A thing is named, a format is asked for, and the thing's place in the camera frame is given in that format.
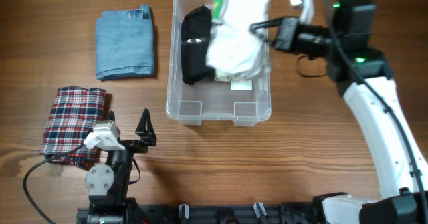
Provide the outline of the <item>white shirt with green print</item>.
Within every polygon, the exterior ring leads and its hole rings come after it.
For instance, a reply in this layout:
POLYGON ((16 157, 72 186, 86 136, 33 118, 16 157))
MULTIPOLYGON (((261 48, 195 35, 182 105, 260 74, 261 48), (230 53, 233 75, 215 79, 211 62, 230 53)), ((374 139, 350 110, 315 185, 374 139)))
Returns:
POLYGON ((270 0, 213 0, 206 64, 233 74, 233 81, 254 80, 270 73, 268 49, 258 37, 265 37, 266 31, 249 31, 252 23, 268 19, 269 7, 270 0))

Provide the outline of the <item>red plaid shirt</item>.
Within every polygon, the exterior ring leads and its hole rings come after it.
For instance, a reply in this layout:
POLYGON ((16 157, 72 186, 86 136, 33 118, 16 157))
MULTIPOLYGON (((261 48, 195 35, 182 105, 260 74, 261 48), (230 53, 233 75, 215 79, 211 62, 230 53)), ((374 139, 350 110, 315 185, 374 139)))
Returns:
POLYGON ((106 91, 101 88, 67 86, 58 88, 43 133, 38 153, 45 158, 57 156, 53 163, 86 169, 98 158, 95 149, 83 147, 62 157, 83 144, 98 121, 103 120, 106 91))

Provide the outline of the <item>cream white garment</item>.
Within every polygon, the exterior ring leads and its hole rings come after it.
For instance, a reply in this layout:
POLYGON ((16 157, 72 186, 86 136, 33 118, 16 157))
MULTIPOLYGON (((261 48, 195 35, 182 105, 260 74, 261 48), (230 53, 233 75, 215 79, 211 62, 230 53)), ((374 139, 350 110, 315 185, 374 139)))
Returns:
POLYGON ((228 74, 227 72, 222 72, 221 70, 215 70, 215 81, 219 82, 231 82, 234 79, 233 74, 228 74))

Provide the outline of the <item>black garment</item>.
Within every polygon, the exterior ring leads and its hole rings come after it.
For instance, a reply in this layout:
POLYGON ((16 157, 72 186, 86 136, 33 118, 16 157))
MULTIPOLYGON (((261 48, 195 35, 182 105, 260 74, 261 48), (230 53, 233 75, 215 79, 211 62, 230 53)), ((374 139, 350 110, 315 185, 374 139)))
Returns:
POLYGON ((193 85, 205 78, 213 78, 214 69, 206 64, 211 40, 211 10, 202 5, 190 11, 181 26, 182 81, 193 85))

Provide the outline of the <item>blue denim jeans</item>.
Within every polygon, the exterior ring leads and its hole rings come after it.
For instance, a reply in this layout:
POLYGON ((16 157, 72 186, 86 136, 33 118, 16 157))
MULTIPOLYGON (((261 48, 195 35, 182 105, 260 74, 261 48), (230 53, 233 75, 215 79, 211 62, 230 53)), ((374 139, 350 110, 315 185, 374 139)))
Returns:
POLYGON ((109 10, 96 20, 96 78, 154 74, 154 25, 149 5, 109 10))

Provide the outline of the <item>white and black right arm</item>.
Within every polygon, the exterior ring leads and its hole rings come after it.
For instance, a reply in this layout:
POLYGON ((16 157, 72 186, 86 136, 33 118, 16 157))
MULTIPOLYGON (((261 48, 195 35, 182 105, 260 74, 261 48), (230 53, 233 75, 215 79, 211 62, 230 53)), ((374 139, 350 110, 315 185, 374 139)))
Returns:
POLYGON ((401 110, 385 55, 368 44, 374 0, 325 0, 326 27, 312 25, 312 0, 290 1, 303 6, 300 17, 254 23, 249 31, 278 51, 326 60, 328 77, 364 134, 381 199, 329 193, 287 203, 284 212, 308 223, 426 223, 427 162, 401 110))

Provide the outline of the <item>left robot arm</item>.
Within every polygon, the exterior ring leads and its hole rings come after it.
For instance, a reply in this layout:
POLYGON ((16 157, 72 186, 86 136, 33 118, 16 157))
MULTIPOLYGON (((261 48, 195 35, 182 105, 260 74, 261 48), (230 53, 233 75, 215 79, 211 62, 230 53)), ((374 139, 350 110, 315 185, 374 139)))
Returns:
POLYGON ((140 208, 136 199, 128 197, 128 187, 133 167, 137 167, 135 154, 146 154, 148 147, 156 145, 156 134, 150 119, 149 109, 144 109, 136 127, 138 140, 121 140, 120 130, 114 121, 99 121, 84 141, 87 149, 99 148, 107 152, 104 164, 94 165, 86 175, 90 206, 79 209, 77 223, 149 223, 148 215, 140 208))

